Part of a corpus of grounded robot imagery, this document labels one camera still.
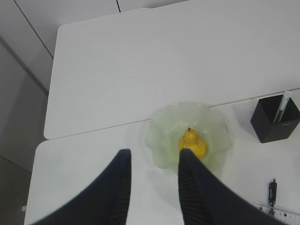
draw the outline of white table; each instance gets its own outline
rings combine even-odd
[[[300,107],[300,90],[292,92]],[[216,106],[234,136],[218,177],[250,203],[267,202],[277,179],[277,206],[300,211],[300,128],[289,139],[261,144],[250,124],[257,99]],[[127,225],[183,224],[177,176],[153,164],[144,145],[149,120],[43,142],[36,151],[25,224],[58,209],[86,188],[119,149],[132,151],[132,191]]]
[[[300,87],[300,1],[191,0],[63,25],[47,139]]]

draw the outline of gray floor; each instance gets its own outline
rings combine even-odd
[[[0,157],[0,225],[23,225],[31,173]]]

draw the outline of green glass bowl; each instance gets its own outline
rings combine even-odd
[[[193,128],[205,141],[207,152],[201,159],[212,172],[220,168],[232,146],[232,132],[224,115],[198,102],[178,102],[154,113],[145,136],[156,166],[178,170],[178,142],[187,128]]]

